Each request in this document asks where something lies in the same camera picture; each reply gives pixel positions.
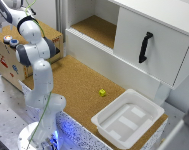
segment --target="door handle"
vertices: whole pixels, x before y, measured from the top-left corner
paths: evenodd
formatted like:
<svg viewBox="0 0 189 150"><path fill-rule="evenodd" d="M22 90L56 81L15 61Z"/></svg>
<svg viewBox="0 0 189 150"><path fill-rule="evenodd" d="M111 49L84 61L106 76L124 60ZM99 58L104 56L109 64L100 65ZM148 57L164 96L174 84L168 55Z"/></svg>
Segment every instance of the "door handle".
<svg viewBox="0 0 189 150"><path fill-rule="evenodd" d="M147 57L145 56L145 52L146 52L146 49L147 49L148 40L152 37L153 37L153 34L150 33L150 32L147 32L146 36L143 39L141 52L140 52L140 55L139 55L139 63L140 64L147 60Z"/></svg>

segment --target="cabinet door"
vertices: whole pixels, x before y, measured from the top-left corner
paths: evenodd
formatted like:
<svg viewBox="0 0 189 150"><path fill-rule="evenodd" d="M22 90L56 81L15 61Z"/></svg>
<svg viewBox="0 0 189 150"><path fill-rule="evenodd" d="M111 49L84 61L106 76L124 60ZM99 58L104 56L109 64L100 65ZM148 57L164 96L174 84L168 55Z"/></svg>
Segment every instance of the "cabinet door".
<svg viewBox="0 0 189 150"><path fill-rule="evenodd" d="M148 40L147 60L139 63L147 32L153 37ZM188 48L189 36L120 8L114 46L114 54L118 57L173 86Z"/></svg>

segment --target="cardboard box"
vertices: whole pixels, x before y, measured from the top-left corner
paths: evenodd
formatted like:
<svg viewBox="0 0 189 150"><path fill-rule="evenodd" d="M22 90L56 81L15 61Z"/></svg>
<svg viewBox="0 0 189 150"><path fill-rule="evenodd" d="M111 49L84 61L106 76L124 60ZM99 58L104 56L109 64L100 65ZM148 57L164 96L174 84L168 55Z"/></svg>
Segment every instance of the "cardboard box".
<svg viewBox="0 0 189 150"><path fill-rule="evenodd" d="M50 59L50 63L54 63L63 57L63 35L40 21L39 24L45 31L46 37L52 40L57 48L57 54ZM4 27L3 32L0 33L0 74L22 91L18 80L23 81L31 76L33 70L31 67L25 67L18 62L15 54L16 49L3 43L3 37L5 35L11 35L13 39L19 40L20 44L27 44L27 42L22 36L20 36L15 27L13 30L10 30L9 26Z"/></svg>

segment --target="robotic arm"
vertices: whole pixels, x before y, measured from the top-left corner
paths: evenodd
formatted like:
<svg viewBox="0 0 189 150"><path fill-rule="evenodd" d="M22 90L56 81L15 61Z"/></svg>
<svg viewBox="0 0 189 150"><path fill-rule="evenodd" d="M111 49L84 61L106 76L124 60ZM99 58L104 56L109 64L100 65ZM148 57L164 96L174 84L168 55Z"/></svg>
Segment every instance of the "robotic arm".
<svg viewBox="0 0 189 150"><path fill-rule="evenodd" d="M28 16L26 15L21 8L22 4L23 0L0 0L0 24L6 20L17 27L18 32L29 42L29 44L17 46L16 57L21 64L33 68L34 89L25 97L25 102L30 107L39 108L40 113L43 113L53 89L52 69L46 59L55 55L56 48L52 41L42 37L40 28L35 23L36 20L30 11ZM63 96L51 95L47 111L37 132L29 137L31 139L33 136L34 147L40 150L41 143L49 141L50 136L56 131L56 113L62 111L65 106L66 100Z"/></svg>

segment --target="small yellow object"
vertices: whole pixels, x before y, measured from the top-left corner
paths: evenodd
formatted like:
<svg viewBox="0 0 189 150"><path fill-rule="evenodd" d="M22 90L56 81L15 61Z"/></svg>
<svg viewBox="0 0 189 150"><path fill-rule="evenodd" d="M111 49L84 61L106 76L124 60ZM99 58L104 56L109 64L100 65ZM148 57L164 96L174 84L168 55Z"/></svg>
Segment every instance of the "small yellow object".
<svg viewBox="0 0 189 150"><path fill-rule="evenodd" d="M104 89L101 89L99 91L100 96L104 97L106 95L106 91Z"/></svg>

